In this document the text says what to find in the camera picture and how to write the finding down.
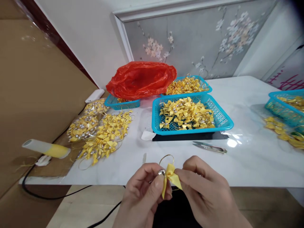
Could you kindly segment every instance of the white wall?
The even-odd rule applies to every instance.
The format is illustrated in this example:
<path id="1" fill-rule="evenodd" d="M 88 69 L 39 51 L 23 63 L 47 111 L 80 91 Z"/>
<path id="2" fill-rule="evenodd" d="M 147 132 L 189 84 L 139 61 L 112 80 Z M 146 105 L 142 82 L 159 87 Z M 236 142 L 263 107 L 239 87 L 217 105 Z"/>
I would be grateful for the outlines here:
<path id="1" fill-rule="evenodd" d="M 128 62 L 111 12 L 166 0 L 35 0 L 100 88 Z M 301 35 L 290 6 L 276 13 L 260 32 L 235 75 L 262 78 Z"/>
<path id="2" fill-rule="evenodd" d="M 165 0 L 35 0 L 97 86 L 128 60 L 112 14 Z"/>

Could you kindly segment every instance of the scissors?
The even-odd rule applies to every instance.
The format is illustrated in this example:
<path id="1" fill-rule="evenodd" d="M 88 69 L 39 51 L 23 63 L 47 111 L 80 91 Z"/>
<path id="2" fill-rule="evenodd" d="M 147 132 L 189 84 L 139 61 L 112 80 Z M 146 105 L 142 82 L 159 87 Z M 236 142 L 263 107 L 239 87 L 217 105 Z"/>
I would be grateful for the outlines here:
<path id="1" fill-rule="evenodd" d="M 201 148 L 201 149 L 206 149 L 206 150 L 211 150 L 211 151 L 214 151 L 214 152 L 217 152 L 217 153 L 221 153 L 221 154 L 226 154 L 227 153 L 227 150 L 225 148 L 221 148 L 221 147 L 218 147 L 218 146 L 214 146 L 214 145 L 211 145 L 211 144 L 207 144 L 207 143 L 202 143 L 202 142 L 197 142 L 197 141 L 193 141 L 195 144 L 196 147 L 198 148 Z"/>

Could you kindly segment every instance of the yellow bow pile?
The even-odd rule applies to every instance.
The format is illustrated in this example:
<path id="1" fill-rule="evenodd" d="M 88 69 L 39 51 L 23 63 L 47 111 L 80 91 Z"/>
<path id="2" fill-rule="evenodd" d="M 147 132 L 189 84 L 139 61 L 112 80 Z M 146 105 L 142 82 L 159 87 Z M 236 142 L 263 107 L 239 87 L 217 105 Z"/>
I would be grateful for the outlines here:
<path id="1" fill-rule="evenodd" d="M 90 115 L 84 115 L 76 119 L 66 132 L 69 141 L 76 142 L 94 135 L 97 131 L 98 122 L 98 117 Z"/>
<path id="2" fill-rule="evenodd" d="M 215 128 L 213 111 L 206 109 L 200 101 L 194 103 L 190 97 L 176 102 L 168 101 L 160 109 L 163 115 L 160 128 L 170 128 L 172 124 L 176 130 Z"/>
<path id="3" fill-rule="evenodd" d="M 296 96 L 294 99 L 287 99 L 284 97 L 277 97 L 279 100 L 291 105 L 297 110 L 304 112 L 304 98 L 300 96 Z"/>
<path id="4" fill-rule="evenodd" d="M 111 153 L 116 151 L 117 140 L 122 141 L 128 134 L 128 125 L 132 121 L 131 113 L 132 110 L 121 112 L 118 115 L 106 115 L 102 119 L 103 125 L 98 127 L 96 137 L 90 138 L 86 142 L 78 159 L 83 156 L 89 159 L 92 156 L 92 165 L 95 165 L 100 158 L 104 156 L 108 158 Z"/>
<path id="5" fill-rule="evenodd" d="M 209 85 L 204 89 L 203 83 L 199 79 L 195 79 L 195 77 L 185 77 L 181 81 L 173 81 L 167 88 L 167 92 L 165 95 L 173 95 L 173 94 L 184 94 L 184 93 L 194 93 L 194 92 L 202 92 L 208 91 Z"/>
<path id="6" fill-rule="evenodd" d="M 265 127 L 274 130 L 278 134 L 279 139 L 288 141 L 296 148 L 304 149 L 304 136 L 301 133 L 293 132 L 291 135 L 288 135 L 283 128 L 285 124 L 276 121 L 274 117 L 268 117 L 264 120 L 266 121 Z"/>
<path id="7" fill-rule="evenodd" d="M 84 114 L 97 116 L 98 114 L 105 114 L 109 107 L 105 105 L 105 99 L 99 99 L 86 105 Z"/>
<path id="8" fill-rule="evenodd" d="M 175 186 L 178 187 L 180 190 L 183 190 L 181 188 L 180 179 L 179 179 L 178 175 L 176 175 L 174 173 L 174 170 L 175 170 L 174 165 L 169 163 L 168 166 L 167 166 L 167 169 L 166 169 L 166 173 L 165 173 L 164 187 L 163 187 L 162 193 L 161 193 L 162 198 L 165 197 L 166 186 L 167 186 L 167 179 L 169 181 L 171 181 L 171 183 L 175 184 Z"/>

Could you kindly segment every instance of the white table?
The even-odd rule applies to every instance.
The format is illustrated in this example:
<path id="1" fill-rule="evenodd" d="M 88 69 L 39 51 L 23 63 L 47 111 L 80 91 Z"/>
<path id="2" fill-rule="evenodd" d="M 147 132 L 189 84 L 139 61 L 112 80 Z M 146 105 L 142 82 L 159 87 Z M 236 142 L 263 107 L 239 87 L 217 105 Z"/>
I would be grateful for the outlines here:
<path id="1" fill-rule="evenodd" d="M 27 184 L 50 185 L 125 185 L 129 178 L 146 162 L 159 162 L 166 154 L 175 158 L 175 167 L 197 155 L 223 175 L 232 187 L 304 187 L 304 152 L 295 150 L 287 142 L 279 140 L 276 133 L 264 128 L 264 117 L 269 116 L 264 105 L 268 94 L 276 88 L 250 76 L 214 79 L 209 81 L 210 93 L 234 121 L 234 127 L 226 131 L 230 139 L 205 140 L 224 147 L 225 155 L 199 149 L 192 141 L 152 142 L 141 140 L 144 130 L 151 128 L 153 99 L 144 99 L 133 110 L 136 116 L 130 124 L 122 146 L 109 158 L 82 171 L 75 162 L 66 177 L 30 177 Z M 164 159 L 163 166 L 171 162 Z M 84 160 L 80 168 L 89 166 Z"/>

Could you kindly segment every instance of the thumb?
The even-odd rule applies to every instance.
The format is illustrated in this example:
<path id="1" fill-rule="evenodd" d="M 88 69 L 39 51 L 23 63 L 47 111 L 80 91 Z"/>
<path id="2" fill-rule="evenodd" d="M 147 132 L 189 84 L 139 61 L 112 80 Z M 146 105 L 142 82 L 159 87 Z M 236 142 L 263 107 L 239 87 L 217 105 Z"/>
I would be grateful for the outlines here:
<path id="1" fill-rule="evenodd" d="M 142 208 L 145 208 L 148 211 L 152 208 L 162 194 L 163 186 L 164 176 L 158 175 L 156 178 L 154 178 L 146 194 L 141 200 Z"/>

